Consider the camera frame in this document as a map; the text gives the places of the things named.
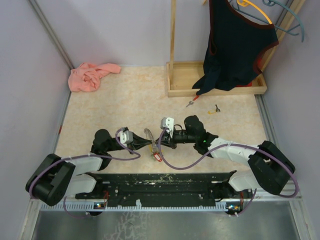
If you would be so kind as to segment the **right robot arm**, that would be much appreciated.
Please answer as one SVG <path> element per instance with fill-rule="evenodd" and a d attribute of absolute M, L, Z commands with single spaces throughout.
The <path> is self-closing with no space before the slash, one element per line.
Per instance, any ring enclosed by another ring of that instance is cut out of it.
<path fill-rule="evenodd" d="M 201 157 L 185 167 L 177 167 L 165 161 L 168 167 L 187 170 L 205 157 L 230 160 L 248 167 L 248 170 L 236 171 L 223 185 L 227 197 L 235 198 L 243 190 L 259 187 L 269 194 L 282 197 L 282 191 L 289 180 L 294 183 L 294 192 L 290 197 L 298 194 L 299 185 L 294 176 L 296 168 L 273 142 L 265 140 L 258 145 L 247 145 L 225 140 L 207 132 L 196 115 L 186 117 L 184 126 L 184 129 L 176 130 L 174 119 L 164 117 L 160 123 L 162 132 L 156 140 L 157 146 L 175 149 L 178 144 L 193 144 Z"/>

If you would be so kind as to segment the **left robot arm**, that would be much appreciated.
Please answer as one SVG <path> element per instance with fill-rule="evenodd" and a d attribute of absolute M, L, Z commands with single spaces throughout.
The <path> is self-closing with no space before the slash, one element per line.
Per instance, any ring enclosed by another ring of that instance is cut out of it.
<path fill-rule="evenodd" d="M 51 153 L 45 157 L 25 185 L 33 199 L 54 206 L 64 197 L 87 193 L 97 199 L 103 195 L 104 186 L 98 183 L 92 172 L 104 170 L 115 157 L 109 153 L 127 150 L 133 156 L 129 161 L 140 158 L 137 150 L 151 145 L 152 141 L 120 128 L 115 137 L 106 129 L 98 130 L 89 153 L 61 158 Z"/>

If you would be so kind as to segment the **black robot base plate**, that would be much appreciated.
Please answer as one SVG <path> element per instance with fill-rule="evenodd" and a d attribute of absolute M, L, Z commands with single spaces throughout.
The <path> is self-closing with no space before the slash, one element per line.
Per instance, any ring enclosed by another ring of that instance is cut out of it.
<path fill-rule="evenodd" d="M 103 199 L 109 207 L 214 207 L 227 199 L 246 200 L 253 194 L 236 191 L 229 173 L 108 173 L 93 174 L 97 183 L 77 200 Z"/>

